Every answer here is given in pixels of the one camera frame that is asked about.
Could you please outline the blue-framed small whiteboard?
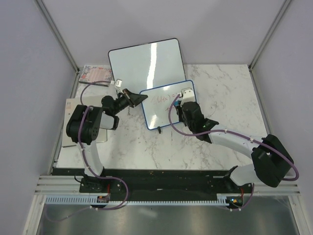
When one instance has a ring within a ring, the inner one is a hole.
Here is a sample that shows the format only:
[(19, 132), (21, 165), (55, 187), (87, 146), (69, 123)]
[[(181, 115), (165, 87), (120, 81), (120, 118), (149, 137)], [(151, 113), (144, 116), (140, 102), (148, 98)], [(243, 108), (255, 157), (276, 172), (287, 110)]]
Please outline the blue-framed small whiteboard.
[(148, 98), (141, 103), (147, 129), (155, 130), (159, 127), (169, 126), (168, 114), (171, 114), (173, 124), (178, 123), (179, 118), (175, 108), (171, 110), (169, 108), (176, 96), (182, 95), (182, 92), (188, 89), (192, 91), (195, 90), (192, 80), (142, 90), (140, 94), (148, 96)]

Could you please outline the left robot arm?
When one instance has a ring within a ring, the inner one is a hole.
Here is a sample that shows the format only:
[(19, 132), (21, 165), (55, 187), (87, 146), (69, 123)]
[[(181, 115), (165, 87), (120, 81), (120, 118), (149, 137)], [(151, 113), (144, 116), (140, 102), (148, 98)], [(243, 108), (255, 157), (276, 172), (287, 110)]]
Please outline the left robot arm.
[(128, 107), (138, 106), (147, 98), (146, 94), (123, 89), (116, 99), (109, 95), (103, 97), (101, 106), (79, 104), (75, 107), (67, 123), (66, 134), (79, 148), (85, 175), (93, 177), (90, 187), (96, 192), (105, 191), (108, 185), (96, 146), (100, 129), (116, 130), (119, 125), (117, 114)]

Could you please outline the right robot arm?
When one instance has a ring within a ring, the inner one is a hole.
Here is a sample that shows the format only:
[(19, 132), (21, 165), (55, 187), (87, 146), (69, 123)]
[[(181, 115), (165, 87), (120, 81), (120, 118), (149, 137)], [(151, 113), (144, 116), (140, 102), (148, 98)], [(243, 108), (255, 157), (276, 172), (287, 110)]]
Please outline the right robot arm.
[(275, 188), (288, 180), (286, 175), (294, 168), (294, 161), (276, 136), (269, 134), (262, 138), (228, 130), (217, 121), (205, 118), (199, 104), (193, 101), (176, 101), (174, 107), (179, 121), (191, 131), (190, 136), (251, 158), (251, 164), (236, 165), (226, 173), (224, 187), (228, 192), (234, 193), (243, 185), (258, 182)]

